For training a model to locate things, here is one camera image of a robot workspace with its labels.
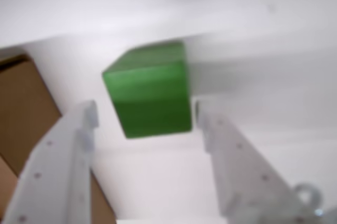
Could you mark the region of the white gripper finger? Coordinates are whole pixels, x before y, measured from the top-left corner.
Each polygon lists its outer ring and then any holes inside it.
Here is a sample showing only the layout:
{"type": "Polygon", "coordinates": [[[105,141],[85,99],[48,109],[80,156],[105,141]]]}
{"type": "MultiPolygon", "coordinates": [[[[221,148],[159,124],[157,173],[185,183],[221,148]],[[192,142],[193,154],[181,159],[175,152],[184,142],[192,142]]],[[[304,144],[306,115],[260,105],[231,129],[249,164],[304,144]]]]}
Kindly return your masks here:
{"type": "Polygon", "coordinates": [[[68,111],[31,151],[3,223],[91,223],[95,101],[68,111]]]}
{"type": "Polygon", "coordinates": [[[298,198],[218,106],[196,104],[219,210],[229,223],[295,223],[298,198]]]}

